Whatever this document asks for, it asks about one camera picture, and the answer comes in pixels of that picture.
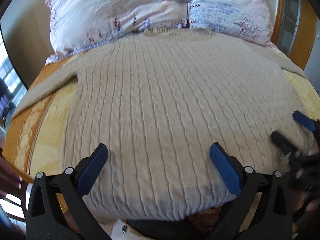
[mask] bedsheet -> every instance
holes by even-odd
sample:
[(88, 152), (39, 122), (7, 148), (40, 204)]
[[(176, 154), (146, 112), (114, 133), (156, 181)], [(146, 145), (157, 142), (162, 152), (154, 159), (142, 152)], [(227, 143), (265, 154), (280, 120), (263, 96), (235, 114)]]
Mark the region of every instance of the bedsheet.
[[(45, 66), (32, 86), (80, 55)], [(312, 85), (296, 73), (283, 72), (301, 97), (309, 117), (320, 119), (320, 98)], [(38, 171), (47, 175), (62, 172), (60, 144), (76, 89), (76, 80), (71, 80), (12, 120), (3, 155), (25, 180), (31, 182)]]

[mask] floral pillowcase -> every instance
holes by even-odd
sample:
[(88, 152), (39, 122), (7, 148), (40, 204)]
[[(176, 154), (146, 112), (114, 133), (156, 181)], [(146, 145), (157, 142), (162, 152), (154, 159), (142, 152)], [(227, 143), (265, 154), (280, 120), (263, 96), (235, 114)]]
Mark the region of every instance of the floral pillowcase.
[(273, 27), (265, 0), (191, 0), (190, 28), (219, 33), (271, 46)]
[(181, 28), (188, 0), (46, 0), (50, 40), (59, 57), (148, 27)]

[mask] pillow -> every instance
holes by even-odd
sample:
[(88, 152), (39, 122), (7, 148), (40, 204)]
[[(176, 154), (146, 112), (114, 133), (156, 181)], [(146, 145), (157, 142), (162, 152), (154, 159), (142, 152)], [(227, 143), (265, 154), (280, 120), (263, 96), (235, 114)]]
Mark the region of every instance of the pillow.
[(46, 0), (55, 53), (114, 40), (148, 27), (184, 27), (188, 0)]
[(209, 28), (271, 46), (273, 27), (265, 0), (191, 0), (190, 28)]

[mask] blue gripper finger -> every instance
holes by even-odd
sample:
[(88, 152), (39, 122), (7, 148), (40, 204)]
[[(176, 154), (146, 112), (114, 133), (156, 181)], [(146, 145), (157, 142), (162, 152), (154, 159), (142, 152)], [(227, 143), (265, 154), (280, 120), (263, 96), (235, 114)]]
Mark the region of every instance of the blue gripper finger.
[(108, 160), (108, 148), (100, 144), (77, 180), (77, 195), (88, 195), (104, 164)]
[(307, 128), (309, 131), (314, 132), (316, 130), (315, 123), (312, 120), (310, 120), (308, 117), (306, 117), (303, 113), (299, 111), (295, 111), (292, 117), (297, 123), (301, 124), (302, 126)]
[(235, 194), (236, 197), (239, 197), (242, 187), (241, 179), (232, 167), (231, 163), (228, 161), (224, 151), (220, 145), (216, 143), (212, 144), (210, 147), (210, 158), (214, 166), (217, 168), (224, 184), (226, 184), (227, 189), (230, 193)]

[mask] metal pin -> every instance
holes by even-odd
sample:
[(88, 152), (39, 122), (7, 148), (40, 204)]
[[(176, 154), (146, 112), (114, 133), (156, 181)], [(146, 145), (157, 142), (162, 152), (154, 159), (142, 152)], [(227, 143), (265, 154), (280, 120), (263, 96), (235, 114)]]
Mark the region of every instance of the metal pin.
[(275, 176), (280, 178), (282, 176), (282, 173), (280, 171), (275, 171)]
[(71, 174), (72, 172), (73, 172), (73, 168), (71, 168), (71, 167), (66, 168), (66, 169), (64, 170), (64, 173), (67, 174), (67, 175)]
[(300, 178), (302, 176), (302, 174), (303, 174), (303, 169), (298, 170), (296, 173), (296, 178), (297, 179)]
[(296, 153), (294, 154), (294, 156), (295, 156), (296, 158), (298, 158), (298, 157), (300, 156), (300, 154), (301, 154), (300, 151), (296, 151)]
[(127, 226), (123, 226), (122, 227), (122, 233), (127, 233), (128, 232), (128, 227)]
[(291, 152), (288, 152), (287, 155), (285, 156), (285, 159), (286, 159), (286, 160), (289, 159), (290, 156), (291, 156)]
[(37, 177), (38, 179), (42, 178), (42, 177), (43, 177), (43, 172), (42, 172), (42, 171), (38, 172), (37, 175), (36, 175), (36, 177)]
[(245, 170), (245, 172), (247, 172), (247, 173), (253, 173), (253, 168), (250, 167), (250, 166), (246, 166), (246, 167), (244, 168), (244, 170)]

